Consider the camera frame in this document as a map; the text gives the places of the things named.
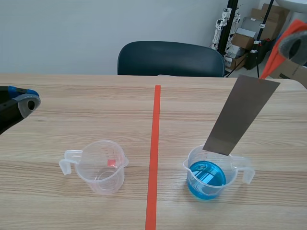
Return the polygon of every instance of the metal plate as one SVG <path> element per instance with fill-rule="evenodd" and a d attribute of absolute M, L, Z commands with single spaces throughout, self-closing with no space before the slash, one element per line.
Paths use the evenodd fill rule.
<path fill-rule="evenodd" d="M 240 75 L 203 149 L 228 156 L 278 86 L 278 82 Z"/>

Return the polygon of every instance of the measuring cup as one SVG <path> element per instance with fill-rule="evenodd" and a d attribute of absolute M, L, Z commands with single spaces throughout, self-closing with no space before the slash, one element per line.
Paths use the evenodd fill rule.
<path fill-rule="evenodd" d="M 250 184 L 255 170 L 250 160 L 244 157 L 225 156 L 195 147 L 183 162 L 187 169 L 189 190 L 198 198 L 211 200 L 231 185 L 238 174 L 243 171 L 243 182 Z"/>
<path fill-rule="evenodd" d="M 75 165 L 78 176 L 101 195 L 116 192 L 124 183 L 124 167 L 128 165 L 123 149 L 111 140 L 101 140 L 83 150 L 68 150 L 59 162 L 64 175 Z"/>

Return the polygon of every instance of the wood grain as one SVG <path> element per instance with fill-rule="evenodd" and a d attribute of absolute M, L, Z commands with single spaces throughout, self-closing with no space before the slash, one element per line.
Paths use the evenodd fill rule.
<path fill-rule="evenodd" d="M 235 147 L 256 169 L 211 202 L 195 199 L 182 162 L 209 135 L 235 79 L 0 74 L 33 88 L 42 104 L 0 136 L 0 230 L 145 227 L 154 86 L 161 85 L 157 230 L 305 230 L 307 91 L 293 80 L 276 93 Z M 58 162 L 68 149 L 116 141 L 129 158 L 114 195 L 94 194 Z"/>

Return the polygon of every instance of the chair backrest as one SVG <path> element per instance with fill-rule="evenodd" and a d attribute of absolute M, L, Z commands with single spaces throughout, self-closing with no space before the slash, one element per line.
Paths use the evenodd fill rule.
<path fill-rule="evenodd" d="M 217 51 L 177 42 L 132 42 L 118 57 L 118 75 L 223 77 L 224 71 Z"/>

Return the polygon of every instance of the red tape line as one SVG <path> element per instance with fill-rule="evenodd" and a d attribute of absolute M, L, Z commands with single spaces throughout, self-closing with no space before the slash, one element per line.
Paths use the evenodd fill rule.
<path fill-rule="evenodd" d="M 153 127 L 149 158 L 149 176 L 145 230 L 155 230 L 157 218 L 158 152 L 161 85 L 154 88 Z"/>

